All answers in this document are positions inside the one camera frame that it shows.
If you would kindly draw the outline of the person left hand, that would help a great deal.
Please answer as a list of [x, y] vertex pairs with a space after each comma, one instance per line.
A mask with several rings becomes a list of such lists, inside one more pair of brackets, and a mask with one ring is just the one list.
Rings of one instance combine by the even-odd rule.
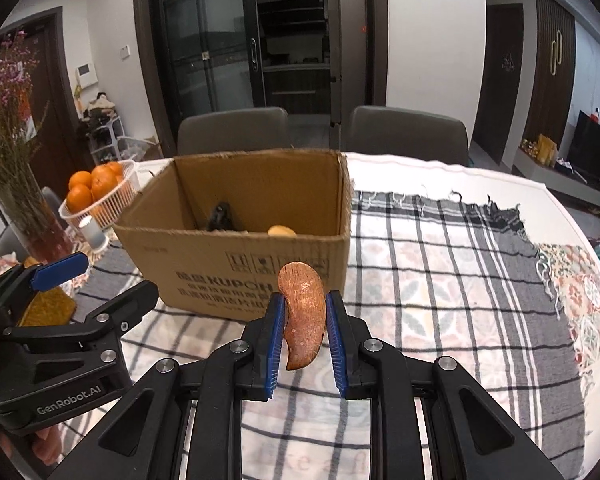
[[62, 440], [58, 426], [50, 426], [35, 433], [32, 444], [34, 455], [46, 466], [53, 465], [62, 453]]

